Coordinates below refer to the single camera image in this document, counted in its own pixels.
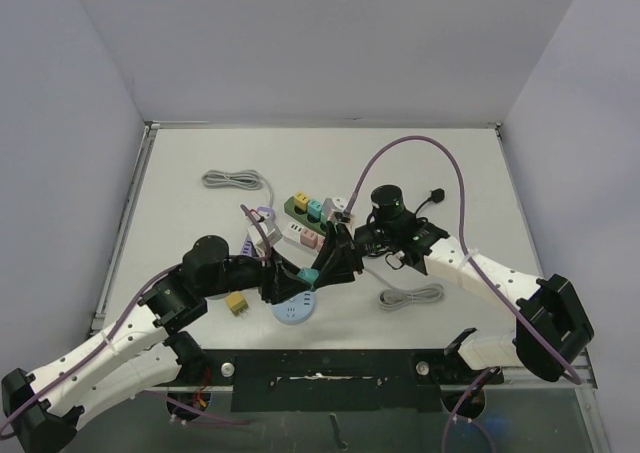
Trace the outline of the yellow USB charger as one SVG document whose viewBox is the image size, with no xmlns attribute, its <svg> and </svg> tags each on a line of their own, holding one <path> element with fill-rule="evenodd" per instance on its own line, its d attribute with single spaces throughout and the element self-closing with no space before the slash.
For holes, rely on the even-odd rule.
<svg viewBox="0 0 640 453">
<path fill-rule="evenodd" d="M 306 212 L 308 208 L 309 201 L 311 197 L 303 191 L 298 191 L 294 197 L 294 207 L 301 210 L 302 212 Z"/>
</svg>

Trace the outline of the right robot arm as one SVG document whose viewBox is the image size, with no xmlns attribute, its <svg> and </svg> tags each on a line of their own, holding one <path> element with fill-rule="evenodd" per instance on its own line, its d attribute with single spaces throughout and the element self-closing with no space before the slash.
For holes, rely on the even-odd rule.
<svg viewBox="0 0 640 453">
<path fill-rule="evenodd" d="M 328 222 L 326 239 L 313 267 L 315 287 L 352 282 L 363 260 L 382 253 L 394 269 L 404 267 L 456 285 L 467 294 L 512 314 L 515 330 L 501 336 L 472 332 L 445 357 L 448 375 L 469 381 L 489 367 L 522 366 L 536 377 L 556 382 L 581 380 L 570 366 L 594 337 L 572 283 L 521 273 L 470 248 L 425 217 L 406 208 L 402 190 L 383 185 L 371 194 L 364 225 L 349 229 L 349 216 Z"/>
</svg>

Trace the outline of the teal charger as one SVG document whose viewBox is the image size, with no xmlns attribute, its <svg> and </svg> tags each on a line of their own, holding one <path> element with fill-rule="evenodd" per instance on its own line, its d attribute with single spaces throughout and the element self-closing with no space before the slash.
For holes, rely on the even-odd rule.
<svg viewBox="0 0 640 453">
<path fill-rule="evenodd" d="M 297 277 L 314 286 L 319 277 L 319 271 L 313 268 L 301 268 Z"/>
<path fill-rule="evenodd" d="M 307 203 L 307 215 L 316 221 L 320 221 L 322 218 L 323 203 L 319 200 L 312 198 Z"/>
</svg>

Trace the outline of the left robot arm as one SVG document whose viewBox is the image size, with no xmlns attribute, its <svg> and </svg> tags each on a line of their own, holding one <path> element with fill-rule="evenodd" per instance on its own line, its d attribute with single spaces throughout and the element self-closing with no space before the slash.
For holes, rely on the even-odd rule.
<svg viewBox="0 0 640 453">
<path fill-rule="evenodd" d="M 12 431 L 1 438 L 17 438 L 26 452 L 59 452 L 99 409 L 157 384 L 198 383 L 207 361 L 185 329 L 206 313 L 208 298 L 256 288 L 278 304 L 311 289 L 318 277 L 277 252 L 266 259 L 232 255 L 223 238 L 200 238 L 180 264 L 149 280 L 114 323 L 49 365 L 17 368 L 2 379 Z"/>
</svg>

